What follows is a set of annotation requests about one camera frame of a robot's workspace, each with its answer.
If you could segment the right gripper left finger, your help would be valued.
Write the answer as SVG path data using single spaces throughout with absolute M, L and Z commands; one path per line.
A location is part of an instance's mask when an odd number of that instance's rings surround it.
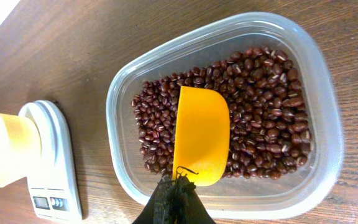
M 158 182 L 153 194 L 140 215 L 133 224 L 169 224 L 174 223 L 172 203 L 168 199 L 169 191 L 173 187 L 170 175 L 163 175 Z

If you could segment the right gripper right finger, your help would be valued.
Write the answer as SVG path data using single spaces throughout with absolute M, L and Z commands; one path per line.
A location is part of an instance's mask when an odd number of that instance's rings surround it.
M 198 175 L 198 172 L 192 171 L 186 167 L 178 166 L 176 169 L 177 179 L 175 180 L 175 199 L 174 212 L 175 223 L 177 224 L 215 224 L 215 221 L 206 211 L 199 196 L 195 192 L 196 185 L 190 182 L 187 171 L 191 174 Z

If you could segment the yellow measuring scoop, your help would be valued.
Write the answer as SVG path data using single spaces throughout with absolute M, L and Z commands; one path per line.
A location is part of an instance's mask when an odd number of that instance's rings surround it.
M 173 156 L 173 178 L 178 166 L 190 182 L 205 187 L 223 175 L 229 153 L 230 117 L 224 97 L 203 88 L 182 86 L 178 101 Z

